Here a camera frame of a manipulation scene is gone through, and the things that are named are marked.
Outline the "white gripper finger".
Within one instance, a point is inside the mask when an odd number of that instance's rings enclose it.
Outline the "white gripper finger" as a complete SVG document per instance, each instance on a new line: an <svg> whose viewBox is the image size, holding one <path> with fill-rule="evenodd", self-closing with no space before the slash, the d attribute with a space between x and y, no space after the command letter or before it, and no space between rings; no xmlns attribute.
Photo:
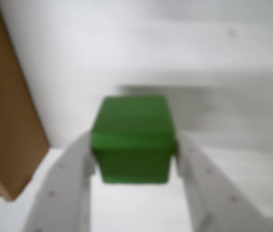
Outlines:
<svg viewBox="0 0 273 232"><path fill-rule="evenodd" d="M196 232L268 232L265 217L184 132L176 167Z"/></svg>
<svg viewBox="0 0 273 232"><path fill-rule="evenodd" d="M89 232L95 160L85 132L51 166L37 193L26 232Z"/></svg>

